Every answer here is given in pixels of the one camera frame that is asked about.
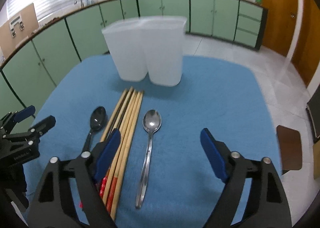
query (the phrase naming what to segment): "drawer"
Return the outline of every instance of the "drawer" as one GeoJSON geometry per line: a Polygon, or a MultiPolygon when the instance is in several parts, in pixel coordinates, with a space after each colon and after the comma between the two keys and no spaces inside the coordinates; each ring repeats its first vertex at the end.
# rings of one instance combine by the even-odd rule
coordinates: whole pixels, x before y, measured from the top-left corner
{"type": "Polygon", "coordinates": [[[239,14],[252,17],[261,21],[263,8],[250,4],[245,1],[240,1],[239,14]]]}
{"type": "Polygon", "coordinates": [[[250,18],[239,15],[237,28],[248,30],[252,33],[258,34],[260,30],[260,22],[250,18]]]}
{"type": "Polygon", "coordinates": [[[238,42],[238,43],[241,43],[244,45],[248,45],[251,47],[255,47],[256,42],[257,42],[257,38],[258,38],[257,35],[242,31],[240,29],[236,30],[235,42],[238,42]]]}

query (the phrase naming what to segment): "black spoon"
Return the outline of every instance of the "black spoon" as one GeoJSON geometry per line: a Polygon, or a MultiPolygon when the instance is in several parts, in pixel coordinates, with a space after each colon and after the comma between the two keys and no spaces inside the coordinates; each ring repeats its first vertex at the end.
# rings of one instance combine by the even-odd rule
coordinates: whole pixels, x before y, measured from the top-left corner
{"type": "Polygon", "coordinates": [[[91,129],[84,143],[82,152],[89,151],[92,134],[94,132],[98,132],[99,130],[101,130],[107,120],[108,120],[108,116],[106,114],[106,109],[104,107],[100,106],[93,111],[90,117],[91,129]]]}

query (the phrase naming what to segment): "blue gripper pad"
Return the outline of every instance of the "blue gripper pad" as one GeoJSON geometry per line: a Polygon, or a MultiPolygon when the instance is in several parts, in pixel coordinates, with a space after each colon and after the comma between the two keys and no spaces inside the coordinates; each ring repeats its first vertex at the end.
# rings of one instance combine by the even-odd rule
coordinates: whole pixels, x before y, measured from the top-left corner
{"type": "Polygon", "coordinates": [[[13,120],[16,122],[16,123],[19,123],[21,121],[23,121],[24,119],[34,115],[36,112],[36,108],[31,105],[19,112],[17,112],[13,118],[13,120]]]}
{"type": "MultiPolygon", "coordinates": [[[[96,162],[96,172],[93,177],[93,179],[95,180],[95,183],[99,183],[101,179],[105,177],[106,172],[110,167],[111,162],[120,145],[120,140],[121,140],[120,131],[118,129],[114,129],[109,135],[109,138],[105,141],[107,145],[105,146],[104,150],[102,151],[101,155],[99,156],[96,162]]],[[[98,143],[95,146],[95,148],[100,145],[104,145],[104,142],[98,143]]]]}
{"type": "Polygon", "coordinates": [[[215,139],[212,136],[210,137],[208,133],[210,133],[208,129],[203,129],[200,133],[202,148],[209,159],[215,176],[226,183],[229,176],[226,171],[225,161],[214,144],[215,139]]]}

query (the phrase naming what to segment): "spoon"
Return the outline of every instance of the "spoon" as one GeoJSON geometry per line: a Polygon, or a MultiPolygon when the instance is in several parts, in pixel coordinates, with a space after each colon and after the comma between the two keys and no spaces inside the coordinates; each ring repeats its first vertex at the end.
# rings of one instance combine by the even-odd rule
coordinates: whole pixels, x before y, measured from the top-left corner
{"type": "Polygon", "coordinates": [[[153,134],[160,128],[161,126],[161,116],[156,110],[149,110],[145,114],[143,118],[143,127],[146,132],[148,132],[148,146],[146,157],[143,162],[139,188],[136,198],[136,208],[140,209],[144,200],[144,196],[146,194],[147,185],[148,185],[148,176],[149,176],[149,166],[150,166],[150,157],[152,150],[152,137],[153,134]]]}
{"type": "Polygon", "coordinates": [[[82,152],[89,151],[92,134],[101,130],[107,120],[108,116],[106,115],[106,109],[104,107],[100,106],[93,111],[90,117],[91,129],[84,143],[82,152]]]}

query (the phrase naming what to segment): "metal screw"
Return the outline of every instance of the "metal screw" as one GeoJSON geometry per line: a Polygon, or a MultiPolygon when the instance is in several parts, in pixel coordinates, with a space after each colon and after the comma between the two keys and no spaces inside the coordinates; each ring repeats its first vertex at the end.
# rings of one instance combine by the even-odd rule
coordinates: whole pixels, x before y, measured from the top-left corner
{"type": "Polygon", "coordinates": [[[84,151],[81,153],[81,157],[86,159],[88,157],[90,157],[91,153],[89,151],[84,151]]]}
{"type": "Polygon", "coordinates": [[[270,164],[270,163],[271,163],[271,159],[268,158],[268,157],[265,157],[265,158],[263,158],[262,160],[263,160],[263,162],[266,163],[266,164],[270,164]]]}
{"type": "Polygon", "coordinates": [[[238,159],[240,157],[240,154],[237,151],[232,151],[231,152],[231,157],[233,157],[234,159],[238,159]]]}
{"type": "Polygon", "coordinates": [[[58,161],[58,158],[57,157],[52,157],[50,158],[50,163],[54,164],[58,161]]]}

